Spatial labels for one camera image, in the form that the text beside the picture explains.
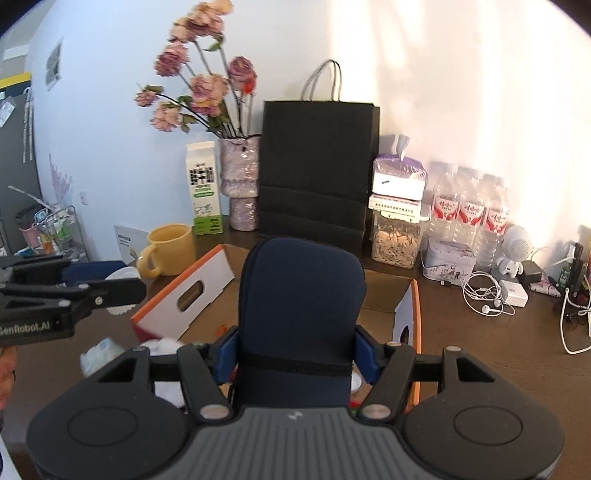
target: metal screw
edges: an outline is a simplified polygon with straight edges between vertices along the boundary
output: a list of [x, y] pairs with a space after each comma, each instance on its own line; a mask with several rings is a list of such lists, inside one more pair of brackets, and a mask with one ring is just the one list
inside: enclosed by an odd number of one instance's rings
[[211, 403], [202, 407], [199, 414], [207, 420], [221, 420], [230, 415], [230, 409], [219, 403]]
[[366, 419], [383, 420], [389, 417], [392, 411], [386, 405], [382, 405], [381, 403], [372, 403], [370, 405], [364, 406], [361, 409], [361, 413]]

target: plastic bag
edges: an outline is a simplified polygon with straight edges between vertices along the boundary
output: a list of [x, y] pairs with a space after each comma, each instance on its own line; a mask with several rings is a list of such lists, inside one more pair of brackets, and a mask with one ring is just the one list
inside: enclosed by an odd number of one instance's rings
[[111, 338], [107, 337], [101, 340], [86, 353], [80, 355], [82, 375], [91, 376], [124, 352], [123, 347], [117, 345]]

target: tissue box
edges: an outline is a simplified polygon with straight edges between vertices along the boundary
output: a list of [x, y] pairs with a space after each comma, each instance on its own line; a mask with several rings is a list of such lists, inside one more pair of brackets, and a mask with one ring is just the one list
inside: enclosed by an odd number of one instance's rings
[[372, 191], [378, 195], [421, 200], [426, 184], [427, 171], [418, 160], [392, 154], [374, 160]]
[[430, 280], [462, 285], [475, 264], [476, 255], [469, 246], [430, 238], [423, 262], [423, 275]]

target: green leaf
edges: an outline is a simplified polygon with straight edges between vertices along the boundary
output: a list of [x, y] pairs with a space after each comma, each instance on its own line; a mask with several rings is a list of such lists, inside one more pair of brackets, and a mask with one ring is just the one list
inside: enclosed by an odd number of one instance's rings
[[222, 48], [223, 41], [224, 41], [224, 36], [220, 35], [219, 38], [217, 39], [217, 41], [215, 43], [212, 43], [209, 46], [209, 48], [205, 49], [205, 51], [218, 51], [220, 48]]
[[146, 85], [144, 87], [144, 90], [148, 90], [149, 92], [162, 93], [164, 91], [164, 87], [160, 85]]
[[182, 114], [183, 116], [183, 123], [184, 124], [196, 124], [198, 122], [198, 120], [193, 116], [193, 115], [188, 115], [186, 113]]
[[181, 95], [180, 97], [177, 98], [177, 101], [179, 103], [184, 103], [187, 106], [191, 106], [191, 103], [193, 101], [193, 97], [191, 97], [190, 95]]
[[209, 124], [209, 128], [220, 128], [221, 124], [216, 116], [208, 116], [207, 123]]

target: plastic bottle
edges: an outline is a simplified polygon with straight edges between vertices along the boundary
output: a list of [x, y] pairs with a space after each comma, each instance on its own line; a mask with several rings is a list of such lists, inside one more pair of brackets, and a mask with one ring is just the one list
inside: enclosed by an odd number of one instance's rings
[[508, 189], [509, 180], [497, 177], [491, 203], [480, 228], [476, 263], [481, 267], [490, 268], [494, 265], [496, 252], [505, 234], [509, 216]]
[[460, 192], [456, 181], [457, 165], [448, 163], [446, 172], [433, 190], [429, 238], [452, 240]]
[[456, 228], [453, 233], [455, 242], [475, 246], [476, 234], [484, 216], [484, 198], [480, 181], [484, 173], [480, 170], [471, 170], [466, 182], [465, 190], [460, 201], [460, 209], [457, 213]]

